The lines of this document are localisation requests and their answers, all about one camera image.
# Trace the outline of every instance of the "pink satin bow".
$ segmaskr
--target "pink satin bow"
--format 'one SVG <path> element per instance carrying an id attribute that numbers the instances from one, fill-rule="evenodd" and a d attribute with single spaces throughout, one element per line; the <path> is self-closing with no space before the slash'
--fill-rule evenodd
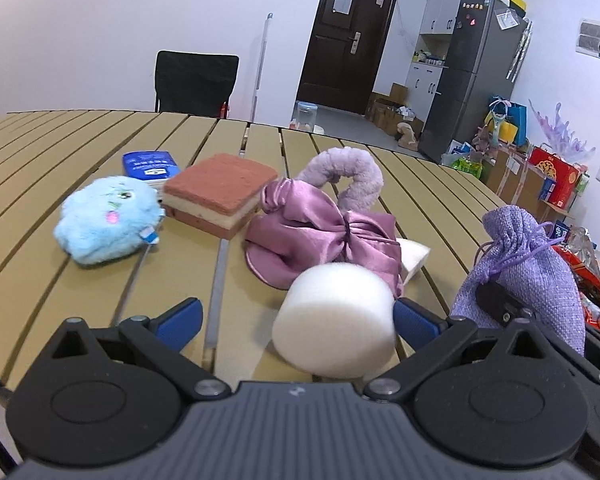
<path id="1" fill-rule="evenodd" d="M 396 298 L 402 294 L 393 215 L 342 212 L 320 189 L 288 178 L 262 190 L 262 209 L 245 235 L 246 259 L 267 285 L 286 290 L 310 267 L 350 262 L 376 273 Z"/>

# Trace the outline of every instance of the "plush toy tag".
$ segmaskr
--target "plush toy tag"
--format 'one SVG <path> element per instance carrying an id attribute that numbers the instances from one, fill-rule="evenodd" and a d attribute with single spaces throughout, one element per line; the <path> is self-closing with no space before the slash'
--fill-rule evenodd
<path id="1" fill-rule="evenodd" d="M 155 229 L 153 227 L 145 227 L 144 229 L 142 229 L 142 231 L 140 231 L 139 235 L 142 238 L 142 240 L 144 240 L 145 243 L 149 245 L 155 245 L 160 241 L 158 233 L 155 232 Z"/>

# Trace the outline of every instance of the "stuffed animal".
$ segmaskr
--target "stuffed animal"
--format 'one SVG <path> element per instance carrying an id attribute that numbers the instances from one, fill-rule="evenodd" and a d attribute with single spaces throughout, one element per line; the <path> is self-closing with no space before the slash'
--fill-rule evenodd
<path id="1" fill-rule="evenodd" d="M 77 263 L 98 264 L 157 243 L 155 227 L 163 215 L 155 189 L 128 176 L 109 176 L 64 200 L 54 237 Z"/>

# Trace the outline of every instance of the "lavender burlap bag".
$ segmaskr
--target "lavender burlap bag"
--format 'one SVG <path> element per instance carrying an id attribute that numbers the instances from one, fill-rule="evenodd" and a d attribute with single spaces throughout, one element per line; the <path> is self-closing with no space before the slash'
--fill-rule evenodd
<path id="1" fill-rule="evenodd" d="M 583 354 L 584 314 L 578 289 L 567 263 L 551 248 L 562 239 L 549 240 L 545 224 L 538 225 L 527 211 L 515 205 L 488 212 L 482 224 L 493 242 L 485 244 L 491 247 L 477 264 L 474 262 L 474 269 L 458 291 L 451 315 L 473 319 L 483 328 L 499 328 L 475 303 L 476 287 L 494 279 Z"/>

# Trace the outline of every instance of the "white foam cylinder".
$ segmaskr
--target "white foam cylinder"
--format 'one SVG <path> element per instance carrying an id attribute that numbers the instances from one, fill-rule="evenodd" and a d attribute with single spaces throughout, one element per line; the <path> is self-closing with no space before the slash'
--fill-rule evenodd
<path id="1" fill-rule="evenodd" d="M 311 267 L 289 288 L 272 341 L 296 368 L 336 379 L 362 377 L 395 351 L 393 307 L 391 288 L 364 267 Z"/>

